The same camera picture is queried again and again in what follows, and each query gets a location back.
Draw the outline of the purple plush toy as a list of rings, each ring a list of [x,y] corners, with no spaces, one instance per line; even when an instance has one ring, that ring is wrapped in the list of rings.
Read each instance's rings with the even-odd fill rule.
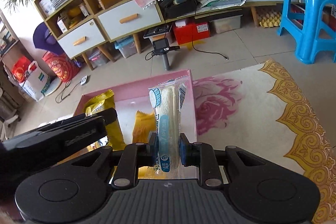
[[[33,42],[36,49],[49,51],[56,55],[64,53],[58,41],[51,34],[49,28],[44,22],[40,23],[34,31]]]

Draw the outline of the yellow egg carton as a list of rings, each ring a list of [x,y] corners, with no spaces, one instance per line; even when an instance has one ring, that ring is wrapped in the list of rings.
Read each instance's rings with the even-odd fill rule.
[[[257,10],[257,20],[262,28],[279,27],[282,13],[270,7],[259,7]]]

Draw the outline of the white shopping bag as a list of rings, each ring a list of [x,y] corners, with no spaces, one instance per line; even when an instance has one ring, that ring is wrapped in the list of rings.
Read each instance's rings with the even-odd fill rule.
[[[35,101],[40,101],[45,97],[49,89],[51,77],[33,61],[25,71],[25,79],[19,86]]]

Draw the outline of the red gift bag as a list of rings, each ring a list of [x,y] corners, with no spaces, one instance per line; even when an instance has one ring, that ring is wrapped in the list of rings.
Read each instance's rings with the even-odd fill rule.
[[[25,80],[25,73],[28,71],[30,64],[31,61],[25,56],[21,56],[18,59],[11,70],[11,73],[16,81],[22,83]]]

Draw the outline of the red drum bag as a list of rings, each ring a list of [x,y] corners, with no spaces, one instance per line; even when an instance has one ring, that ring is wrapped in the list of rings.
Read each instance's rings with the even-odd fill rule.
[[[72,80],[80,71],[80,68],[65,53],[56,55],[47,51],[42,59],[63,83]]]

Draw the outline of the wooden TV cabinet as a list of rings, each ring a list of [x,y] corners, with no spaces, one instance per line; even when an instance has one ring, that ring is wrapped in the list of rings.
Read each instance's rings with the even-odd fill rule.
[[[34,0],[35,7],[58,41],[63,51],[71,59],[82,56],[87,58],[87,52],[92,48],[101,48],[106,42],[114,42],[128,35],[138,37],[138,33],[147,28],[158,26],[170,19],[164,20],[159,2],[143,9],[134,0],[119,0],[112,6],[104,8],[98,0],[67,0],[49,14],[43,11],[42,0]],[[254,9],[257,6],[273,5],[283,0],[247,0],[245,6]],[[74,27],[62,32],[58,26],[58,17],[83,3],[88,16],[80,20]]]

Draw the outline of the printed yellow snack packet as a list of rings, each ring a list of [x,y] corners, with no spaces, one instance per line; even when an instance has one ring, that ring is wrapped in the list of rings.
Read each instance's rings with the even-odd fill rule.
[[[117,118],[114,92],[111,89],[89,99],[83,110],[86,116],[97,114],[104,118],[108,145],[114,151],[120,151],[126,147]]]

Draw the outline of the blue plastic stool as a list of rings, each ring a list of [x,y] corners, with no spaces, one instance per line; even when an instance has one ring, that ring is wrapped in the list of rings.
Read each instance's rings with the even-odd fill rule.
[[[284,0],[277,34],[287,30],[295,39],[295,56],[304,64],[313,64],[319,52],[335,52],[335,31],[323,20],[323,8],[335,0],[304,0],[303,13],[291,12],[291,0]]]

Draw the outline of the pink cardboard box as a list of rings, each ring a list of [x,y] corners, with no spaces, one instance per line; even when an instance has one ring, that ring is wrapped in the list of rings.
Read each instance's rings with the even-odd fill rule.
[[[114,101],[116,104],[118,121],[123,134],[123,140],[126,144],[130,144],[133,139],[132,132],[136,112],[141,111],[149,114],[153,111],[149,99],[149,89],[161,83],[165,83],[166,81],[181,77],[184,77],[182,80],[186,86],[185,100],[181,110],[181,132],[186,134],[190,143],[195,142],[197,141],[197,126],[193,97],[193,79],[190,70],[170,72],[160,76],[137,80],[131,83],[116,85],[84,94],[80,98],[73,115],[76,116],[83,113],[86,102],[92,97],[111,89],[114,91]],[[139,178],[173,178],[173,176],[168,177],[168,174],[160,175],[158,171],[156,172],[157,174],[154,174],[154,172],[153,168],[142,167],[139,169]],[[197,173],[198,170],[194,166],[186,168],[179,166],[178,176],[181,178],[196,178],[198,176]]]

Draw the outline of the white charger puck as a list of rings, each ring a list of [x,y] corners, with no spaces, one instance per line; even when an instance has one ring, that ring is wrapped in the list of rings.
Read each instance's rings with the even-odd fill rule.
[[[83,86],[88,82],[88,78],[89,76],[84,76],[81,81],[80,81],[80,85]]]

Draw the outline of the red box under cabinet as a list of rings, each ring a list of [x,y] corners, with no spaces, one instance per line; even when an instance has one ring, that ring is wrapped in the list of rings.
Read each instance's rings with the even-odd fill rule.
[[[195,23],[189,20],[184,26],[173,24],[173,32],[179,46],[210,37],[210,28],[207,22]]]

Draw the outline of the black open case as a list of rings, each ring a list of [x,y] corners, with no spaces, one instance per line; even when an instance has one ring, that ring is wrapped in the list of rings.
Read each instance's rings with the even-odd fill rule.
[[[177,18],[194,12],[197,6],[197,0],[161,0],[159,2],[164,20]]]

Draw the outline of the floral bed sheet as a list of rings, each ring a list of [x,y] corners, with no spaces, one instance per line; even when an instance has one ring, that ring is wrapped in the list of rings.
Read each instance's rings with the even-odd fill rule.
[[[193,82],[198,140],[235,145],[311,179],[314,223],[335,221],[335,153],[306,95],[278,62]]]

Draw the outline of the clear storage bin blue lid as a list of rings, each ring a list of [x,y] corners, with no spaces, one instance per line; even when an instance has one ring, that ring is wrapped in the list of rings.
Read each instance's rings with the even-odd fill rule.
[[[114,47],[116,50],[120,51],[124,59],[127,59],[137,53],[133,36],[127,36],[123,39],[116,40],[114,42]]]

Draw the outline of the plain yellow snack packet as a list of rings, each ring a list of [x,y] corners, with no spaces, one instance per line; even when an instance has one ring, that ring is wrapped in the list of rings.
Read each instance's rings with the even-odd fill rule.
[[[152,132],[156,132],[156,120],[155,114],[150,114],[138,111],[135,114],[135,122],[132,132],[132,143],[147,143],[149,135]],[[153,167],[143,166],[138,171],[139,178],[154,178],[156,175]]]

